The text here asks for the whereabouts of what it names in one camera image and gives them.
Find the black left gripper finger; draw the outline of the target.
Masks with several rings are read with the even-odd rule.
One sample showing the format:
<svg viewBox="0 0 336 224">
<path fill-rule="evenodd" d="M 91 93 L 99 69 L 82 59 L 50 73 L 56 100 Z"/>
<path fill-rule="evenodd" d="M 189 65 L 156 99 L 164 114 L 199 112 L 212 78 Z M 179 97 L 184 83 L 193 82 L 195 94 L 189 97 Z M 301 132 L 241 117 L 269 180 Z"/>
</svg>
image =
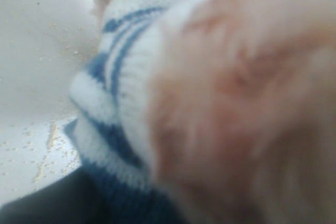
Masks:
<svg viewBox="0 0 336 224">
<path fill-rule="evenodd" d="M 166 197 L 82 168 L 1 206 L 1 223 L 183 223 Z"/>
</svg>

